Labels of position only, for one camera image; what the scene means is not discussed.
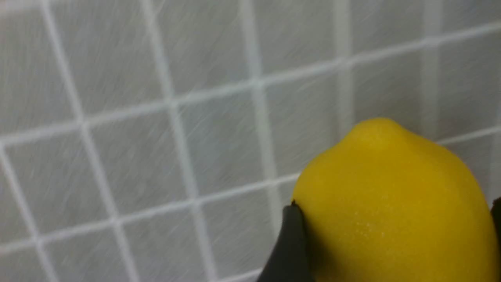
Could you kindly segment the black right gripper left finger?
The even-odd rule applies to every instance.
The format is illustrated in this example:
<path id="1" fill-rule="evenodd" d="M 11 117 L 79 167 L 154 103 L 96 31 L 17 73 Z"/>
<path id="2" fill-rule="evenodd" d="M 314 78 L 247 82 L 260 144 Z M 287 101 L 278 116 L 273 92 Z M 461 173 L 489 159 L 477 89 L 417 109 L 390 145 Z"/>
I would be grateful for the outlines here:
<path id="1" fill-rule="evenodd" d="M 302 210 L 292 201 L 283 207 L 281 229 L 258 282 L 313 282 Z"/>

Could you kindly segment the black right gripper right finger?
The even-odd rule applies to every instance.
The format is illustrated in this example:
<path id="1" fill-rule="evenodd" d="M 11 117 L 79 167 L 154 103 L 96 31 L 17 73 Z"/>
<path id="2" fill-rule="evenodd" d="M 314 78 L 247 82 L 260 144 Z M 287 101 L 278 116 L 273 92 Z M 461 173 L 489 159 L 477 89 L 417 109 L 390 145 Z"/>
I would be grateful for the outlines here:
<path id="1" fill-rule="evenodd" d="M 490 215 L 493 219 L 494 228 L 496 231 L 496 240 L 499 251 L 501 251 L 501 197 L 496 198 L 492 202 L 492 207 L 490 209 Z"/>

